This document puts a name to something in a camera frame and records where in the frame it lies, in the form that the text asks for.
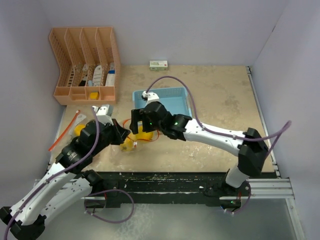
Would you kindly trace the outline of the clear zip bag orange zipper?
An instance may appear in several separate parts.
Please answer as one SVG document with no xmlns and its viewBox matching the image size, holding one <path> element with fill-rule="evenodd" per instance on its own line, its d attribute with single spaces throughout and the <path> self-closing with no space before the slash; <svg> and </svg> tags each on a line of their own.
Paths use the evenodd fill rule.
<svg viewBox="0 0 320 240">
<path fill-rule="evenodd" d="M 81 110 L 78 109 L 75 111 L 75 115 L 70 121 L 70 123 L 67 125 L 67 127 L 64 129 L 64 131 L 60 134 L 60 136 L 55 140 L 55 142 L 52 144 L 52 146 L 48 149 L 49 152 L 51 152 L 58 143 L 65 137 L 66 134 L 71 135 L 73 129 L 78 125 L 81 121 L 83 121 L 86 118 L 85 115 L 81 113 Z"/>
</svg>

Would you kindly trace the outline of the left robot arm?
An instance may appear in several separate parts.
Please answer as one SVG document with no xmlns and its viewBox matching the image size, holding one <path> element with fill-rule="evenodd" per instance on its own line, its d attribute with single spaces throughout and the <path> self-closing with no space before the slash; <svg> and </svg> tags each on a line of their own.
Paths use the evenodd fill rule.
<svg viewBox="0 0 320 240">
<path fill-rule="evenodd" d="M 105 189 L 103 178 L 94 170 L 83 169 L 109 145 L 119 146 L 130 134 L 112 119 L 89 121 L 78 136 L 62 148 L 43 178 L 12 206 L 0 209 L 6 224 L 4 239 L 12 234 L 17 240 L 36 240 L 46 225 L 78 199 L 98 196 Z"/>
</svg>

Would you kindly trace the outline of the small yellow pear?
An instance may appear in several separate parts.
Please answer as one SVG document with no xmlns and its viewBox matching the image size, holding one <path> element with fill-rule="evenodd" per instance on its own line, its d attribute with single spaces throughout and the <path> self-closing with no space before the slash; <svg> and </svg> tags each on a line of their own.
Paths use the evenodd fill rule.
<svg viewBox="0 0 320 240">
<path fill-rule="evenodd" d="M 136 142 L 135 141 L 125 141 L 120 146 L 120 150 L 123 152 L 130 152 L 136 149 Z"/>
</svg>

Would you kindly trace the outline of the yellow bell pepper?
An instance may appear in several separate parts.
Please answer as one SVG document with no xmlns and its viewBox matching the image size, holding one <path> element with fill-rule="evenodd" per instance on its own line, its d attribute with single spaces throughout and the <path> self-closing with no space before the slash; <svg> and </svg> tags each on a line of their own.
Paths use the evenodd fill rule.
<svg viewBox="0 0 320 240">
<path fill-rule="evenodd" d="M 73 135 L 74 135 L 75 137 L 80 136 L 82 129 L 84 129 L 85 127 L 86 127 L 86 125 L 85 125 L 85 124 L 82 124 L 82 123 L 76 125 L 76 126 L 74 127 L 74 130 L 73 130 Z"/>
</svg>

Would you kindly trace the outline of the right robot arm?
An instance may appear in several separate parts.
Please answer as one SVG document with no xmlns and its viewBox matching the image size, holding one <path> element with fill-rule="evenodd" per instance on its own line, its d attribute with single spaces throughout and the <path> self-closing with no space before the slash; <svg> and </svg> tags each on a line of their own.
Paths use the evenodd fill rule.
<svg viewBox="0 0 320 240">
<path fill-rule="evenodd" d="M 237 196 L 241 189 L 249 190 L 248 178 L 262 173 L 269 149 L 254 128 L 233 131 L 204 124 L 188 115 L 170 113 L 159 101 L 132 109 L 130 114 L 133 134 L 141 126 L 146 133 L 159 131 L 169 140 L 205 144 L 237 157 L 237 163 L 224 178 L 207 187 L 206 195 L 219 191 L 223 196 Z"/>
</svg>

